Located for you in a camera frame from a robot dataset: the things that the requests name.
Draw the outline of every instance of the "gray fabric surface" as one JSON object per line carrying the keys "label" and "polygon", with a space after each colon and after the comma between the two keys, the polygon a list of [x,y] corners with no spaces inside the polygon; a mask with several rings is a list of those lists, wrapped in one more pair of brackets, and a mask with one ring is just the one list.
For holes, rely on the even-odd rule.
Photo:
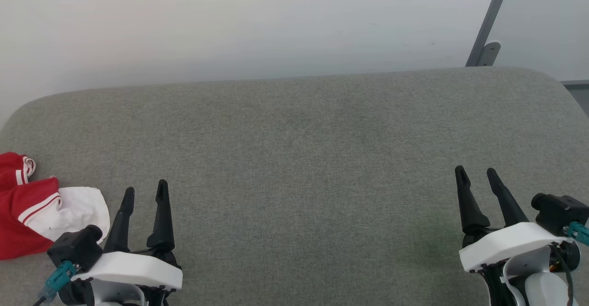
{"label": "gray fabric surface", "polygon": [[[534,218],[539,191],[589,203],[588,149],[563,86],[492,67],[72,92],[0,132],[0,152],[37,161],[33,179],[98,187],[111,216],[134,186],[131,249],[168,180],[185,275],[172,306],[488,305],[458,258],[454,167],[502,226],[486,168]],[[45,255],[0,262],[2,304],[32,304],[52,270]]]}

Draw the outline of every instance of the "black cable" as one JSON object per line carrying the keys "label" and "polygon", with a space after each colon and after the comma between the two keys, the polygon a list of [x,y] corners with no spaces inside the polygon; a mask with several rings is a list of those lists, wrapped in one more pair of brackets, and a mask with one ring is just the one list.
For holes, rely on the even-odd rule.
{"label": "black cable", "polygon": [[554,245],[550,245],[550,249],[554,252],[554,255],[556,255],[557,259],[560,261],[560,265],[562,266],[562,269],[564,269],[564,274],[566,275],[566,284],[568,284],[568,302],[566,303],[566,306],[572,306],[572,300],[573,300],[574,296],[572,295],[571,271],[568,269],[568,265],[566,264],[564,258],[560,254],[560,251],[558,250],[558,248]]}
{"label": "black cable", "polygon": [[35,304],[33,304],[33,306],[39,306],[40,304],[42,304],[47,298],[45,297],[40,297],[39,300],[37,300],[37,302]]}

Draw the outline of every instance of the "white fabric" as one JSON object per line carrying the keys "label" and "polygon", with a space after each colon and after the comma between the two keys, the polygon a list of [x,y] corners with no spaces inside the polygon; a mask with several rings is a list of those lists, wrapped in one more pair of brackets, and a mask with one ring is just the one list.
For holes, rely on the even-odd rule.
{"label": "white fabric", "polygon": [[109,208],[103,194],[94,187],[63,187],[61,201],[54,201],[25,222],[41,236],[55,241],[64,232],[80,231],[93,224],[103,231],[101,243],[109,234]]}

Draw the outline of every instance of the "red stripe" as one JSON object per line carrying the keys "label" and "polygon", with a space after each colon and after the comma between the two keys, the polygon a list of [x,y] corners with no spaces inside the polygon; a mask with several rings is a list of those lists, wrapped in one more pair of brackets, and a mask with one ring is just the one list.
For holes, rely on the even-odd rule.
{"label": "red stripe", "polygon": [[49,206],[55,199],[59,198],[60,195],[56,195],[55,197],[53,197],[53,199],[51,199],[48,203],[46,203],[43,207],[41,207],[40,209],[37,209],[36,211],[32,212],[31,214],[28,214],[28,216],[23,220],[23,224],[25,224],[25,222],[27,222],[28,218],[30,218],[32,215],[34,215],[35,213],[38,213],[40,210],[44,209],[45,207]]}

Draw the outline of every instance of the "robotic arm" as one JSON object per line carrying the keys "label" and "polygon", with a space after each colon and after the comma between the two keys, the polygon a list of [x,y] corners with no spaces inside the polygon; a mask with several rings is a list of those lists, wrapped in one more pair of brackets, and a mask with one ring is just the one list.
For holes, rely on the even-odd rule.
{"label": "robotic arm", "polygon": [[[55,241],[47,254],[58,267],[56,273],[66,272],[67,275],[52,276],[45,290],[57,287],[53,294],[51,289],[49,293],[40,294],[40,302],[51,302],[57,290],[61,301],[72,306],[168,305],[166,298],[182,288],[183,278],[172,253],[175,245],[168,184],[160,180],[153,233],[147,238],[147,249],[137,252],[127,247],[134,199],[135,191],[129,187],[104,250],[96,244],[102,232],[95,226],[64,233]],[[58,284],[64,278],[67,282]]]}
{"label": "robotic arm", "polygon": [[[462,166],[455,169],[458,203],[465,237],[460,260],[465,271],[480,274],[489,289],[491,306],[577,305],[570,272],[579,266],[576,240],[587,229],[589,207],[569,196],[539,193],[530,222],[493,168],[487,170],[491,190],[499,200],[504,228],[489,228],[470,191]],[[555,272],[565,272],[568,285]]]}

